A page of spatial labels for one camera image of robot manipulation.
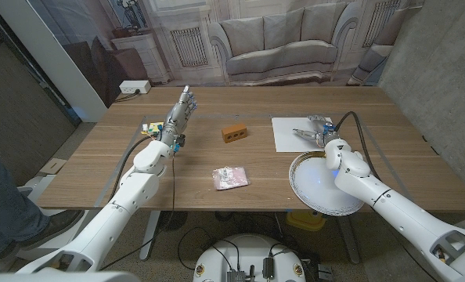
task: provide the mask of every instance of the snack package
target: snack package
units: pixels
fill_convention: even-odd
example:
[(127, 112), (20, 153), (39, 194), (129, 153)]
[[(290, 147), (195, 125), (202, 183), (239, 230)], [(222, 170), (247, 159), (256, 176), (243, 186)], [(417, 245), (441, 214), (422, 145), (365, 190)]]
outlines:
[(247, 173), (243, 167), (240, 168), (219, 168), (211, 173), (215, 189), (227, 190), (231, 188), (246, 186), (250, 184)]

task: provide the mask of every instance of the orange brick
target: orange brick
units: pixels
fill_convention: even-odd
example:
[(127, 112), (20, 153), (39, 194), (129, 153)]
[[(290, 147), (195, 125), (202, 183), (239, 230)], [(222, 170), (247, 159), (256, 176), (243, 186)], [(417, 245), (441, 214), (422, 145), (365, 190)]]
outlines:
[(245, 124), (233, 125), (222, 129), (222, 138), (226, 143), (245, 138), (247, 135), (247, 126)]

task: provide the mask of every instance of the round plate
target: round plate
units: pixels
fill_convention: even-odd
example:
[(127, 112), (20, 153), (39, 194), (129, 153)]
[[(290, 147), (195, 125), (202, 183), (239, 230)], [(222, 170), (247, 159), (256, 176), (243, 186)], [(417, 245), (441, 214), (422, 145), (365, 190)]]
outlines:
[(335, 186), (338, 171), (326, 167), (324, 152), (307, 152), (290, 166), (290, 185), (297, 197), (325, 215), (350, 215), (363, 202)]

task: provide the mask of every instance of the person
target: person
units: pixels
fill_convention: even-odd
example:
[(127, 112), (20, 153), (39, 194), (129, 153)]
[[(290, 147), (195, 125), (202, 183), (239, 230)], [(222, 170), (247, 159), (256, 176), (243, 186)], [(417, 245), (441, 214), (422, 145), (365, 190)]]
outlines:
[(12, 176), (0, 162), (0, 260), (19, 249), (30, 250), (74, 226), (84, 211), (43, 215), (36, 204), (16, 188)]

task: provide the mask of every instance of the electrical outlet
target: electrical outlet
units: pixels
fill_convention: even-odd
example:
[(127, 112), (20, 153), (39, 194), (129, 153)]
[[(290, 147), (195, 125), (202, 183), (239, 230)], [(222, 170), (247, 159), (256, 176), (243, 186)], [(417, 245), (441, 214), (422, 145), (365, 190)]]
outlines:
[(123, 81), (120, 84), (120, 90), (123, 94), (133, 94), (137, 89), (140, 93), (148, 93), (151, 84), (149, 81)]

